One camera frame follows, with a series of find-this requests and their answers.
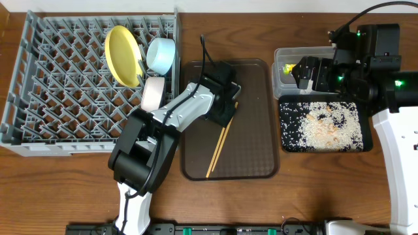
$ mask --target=brown tray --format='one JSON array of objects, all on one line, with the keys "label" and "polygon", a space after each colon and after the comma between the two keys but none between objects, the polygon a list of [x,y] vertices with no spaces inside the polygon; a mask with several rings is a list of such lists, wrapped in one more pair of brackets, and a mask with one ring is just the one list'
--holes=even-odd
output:
[{"label": "brown tray", "polygon": [[[279,169],[277,127],[267,64],[260,59],[227,61],[241,85],[239,103],[216,167],[206,177],[222,127],[197,119],[182,137],[181,169],[190,180],[269,178]],[[201,61],[182,69],[182,84],[201,72]],[[205,70],[212,69],[207,63]]]}]

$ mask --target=clear plastic container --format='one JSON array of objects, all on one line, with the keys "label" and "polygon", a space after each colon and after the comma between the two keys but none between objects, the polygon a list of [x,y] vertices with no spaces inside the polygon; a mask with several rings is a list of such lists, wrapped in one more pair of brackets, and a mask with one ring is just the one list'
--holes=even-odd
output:
[{"label": "clear plastic container", "polygon": [[291,74],[284,74],[285,64],[297,64],[304,56],[315,56],[332,59],[334,49],[331,46],[305,47],[305,48],[279,48],[274,52],[272,65],[273,94],[276,99],[282,95],[313,95],[323,92],[308,89],[299,89]]}]

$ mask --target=white cup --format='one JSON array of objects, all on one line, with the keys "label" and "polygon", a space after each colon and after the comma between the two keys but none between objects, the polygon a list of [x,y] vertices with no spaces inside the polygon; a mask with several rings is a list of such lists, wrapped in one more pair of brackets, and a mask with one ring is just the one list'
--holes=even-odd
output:
[{"label": "white cup", "polygon": [[156,38],[152,41],[146,54],[146,64],[154,72],[164,75],[172,65],[176,45],[172,39]]},{"label": "white cup", "polygon": [[145,82],[142,94],[141,109],[151,112],[159,109],[164,98],[165,78],[149,77]]}]

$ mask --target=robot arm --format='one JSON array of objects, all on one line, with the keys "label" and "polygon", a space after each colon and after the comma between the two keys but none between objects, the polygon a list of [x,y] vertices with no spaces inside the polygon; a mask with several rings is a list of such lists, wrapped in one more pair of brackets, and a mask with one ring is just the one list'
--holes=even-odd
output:
[{"label": "robot arm", "polygon": [[[339,33],[333,59],[304,57],[292,70],[299,89],[348,95],[366,103],[378,132],[391,193],[391,234],[418,232],[418,72],[399,72],[399,25],[360,25]],[[331,221],[327,235],[372,227]]]},{"label": "robot arm", "polygon": [[[152,193],[167,176],[181,132],[188,125],[205,115],[221,126],[227,126],[234,115],[234,100],[241,89],[233,82],[234,78],[233,68],[221,61],[217,63],[215,72],[201,78],[194,96],[185,100],[196,88],[197,82],[189,83],[182,94],[162,108],[149,113],[138,109],[128,117],[108,161],[108,167],[114,171],[114,179],[120,188],[120,216],[116,221],[118,230],[126,235],[144,233],[150,223]],[[167,111],[178,104],[162,125]],[[147,140],[154,146],[161,141],[158,156],[156,148],[140,146],[137,140]],[[152,172],[155,157],[156,165]],[[126,205],[127,195],[135,197],[129,199]]]}]

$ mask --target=white bowl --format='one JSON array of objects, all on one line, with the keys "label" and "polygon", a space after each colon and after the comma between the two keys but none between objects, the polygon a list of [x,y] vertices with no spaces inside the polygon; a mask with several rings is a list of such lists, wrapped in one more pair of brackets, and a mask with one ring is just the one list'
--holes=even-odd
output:
[{"label": "white bowl", "polygon": [[146,54],[146,64],[154,72],[164,75],[172,65],[176,44],[172,39],[154,39]]}]

